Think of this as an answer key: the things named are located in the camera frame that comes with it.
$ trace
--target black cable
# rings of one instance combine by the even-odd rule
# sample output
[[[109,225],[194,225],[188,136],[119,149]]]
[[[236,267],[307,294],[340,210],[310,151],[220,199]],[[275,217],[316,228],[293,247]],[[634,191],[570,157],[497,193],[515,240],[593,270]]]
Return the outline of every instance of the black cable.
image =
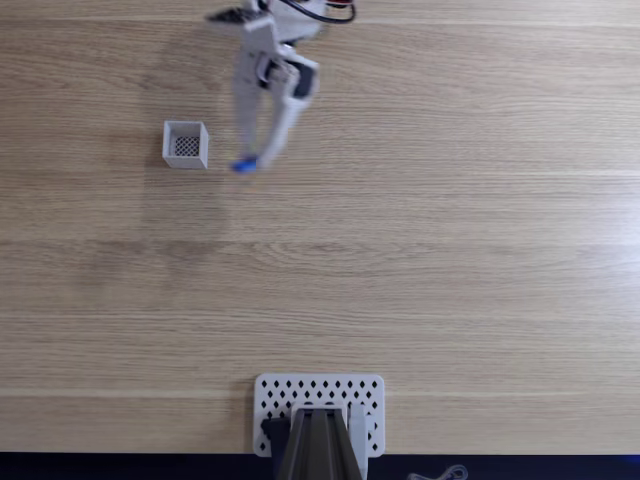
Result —
[[[356,19],[356,15],[357,15],[356,6],[353,3],[351,4],[351,16],[349,18],[331,18],[331,17],[324,17],[322,15],[318,15],[317,13],[313,13],[312,11],[307,10],[306,8],[304,8],[302,5],[300,5],[294,0],[280,0],[280,1],[290,6],[291,8],[295,8],[303,15],[306,15],[309,18],[313,18],[314,20],[317,20],[318,22],[323,22],[323,23],[334,23],[334,24],[344,25],[346,23],[353,22]]]

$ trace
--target cable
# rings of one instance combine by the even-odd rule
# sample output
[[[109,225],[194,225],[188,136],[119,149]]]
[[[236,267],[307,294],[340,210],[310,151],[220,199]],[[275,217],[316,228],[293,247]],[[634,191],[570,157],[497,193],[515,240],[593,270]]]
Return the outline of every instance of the cable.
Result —
[[[344,25],[344,24],[353,22],[356,19],[356,15],[357,15],[356,6],[353,3],[350,4],[351,16],[349,18],[331,18],[331,17],[325,17],[323,15],[318,15],[317,13],[313,13],[312,11],[307,10],[302,5],[297,3],[295,0],[280,0],[280,1],[290,6],[291,8],[298,10],[303,15],[306,15],[309,18],[313,18],[314,20],[317,20],[318,22],[323,22],[323,23],[334,23],[334,24]]]
[[[442,475],[438,478],[427,478],[421,477],[416,473],[412,473],[407,477],[407,480],[467,480],[469,478],[469,472],[462,465],[454,465],[451,468],[448,468]]]

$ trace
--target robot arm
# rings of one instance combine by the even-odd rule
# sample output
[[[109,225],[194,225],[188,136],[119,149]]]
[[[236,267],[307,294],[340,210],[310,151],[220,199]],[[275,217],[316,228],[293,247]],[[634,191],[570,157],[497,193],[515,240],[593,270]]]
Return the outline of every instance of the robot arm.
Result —
[[[244,52],[250,60],[251,52]],[[246,62],[246,69],[251,62]],[[264,170],[271,166],[274,159],[287,144],[289,129],[306,110],[318,89],[318,65],[304,57],[290,52],[277,61],[266,55],[257,63],[257,82],[247,82],[247,76],[238,73],[235,81],[236,116],[243,143],[242,159],[234,164],[238,173]],[[260,102],[260,88],[268,89],[273,99],[273,119],[269,136],[262,146],[256,148],[256,117]]]
[[[239,36],[243,48],[234,76],[236,119],[243,152],[233,165],[239,173],[269,168],[287,143],[289,130],[306,110],[318,88],[318,64],[296,54],[293,45],[312,38],[320,22],[350,23],[355,19],[355,0],[246,0],[208,17],[222,32]],[[329,7],[350,7],[351,16],[325,16]],[[273,123],[262,148],[256,145],[256,124],[261,89],[273,99]]]

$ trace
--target small blue block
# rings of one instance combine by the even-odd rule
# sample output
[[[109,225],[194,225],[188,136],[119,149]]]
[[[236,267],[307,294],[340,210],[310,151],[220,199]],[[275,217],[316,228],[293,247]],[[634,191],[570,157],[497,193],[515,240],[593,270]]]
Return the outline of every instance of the small blue block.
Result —
[[[240,174],[253,173],[258,170],[258,157],[247,157],[231,166],[231,169]]]

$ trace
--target dark floor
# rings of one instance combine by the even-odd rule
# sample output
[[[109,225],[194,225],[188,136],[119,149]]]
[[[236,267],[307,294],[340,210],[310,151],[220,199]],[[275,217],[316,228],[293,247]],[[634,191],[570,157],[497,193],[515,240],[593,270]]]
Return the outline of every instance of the dark floor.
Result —
[[[462,464],[469,480],[640,480],[636,456],[386,455],[369,464],[369,480],[437,478]],[[80,455],[0,453],[2,480],[264,479],[270,463],[254,455]]]

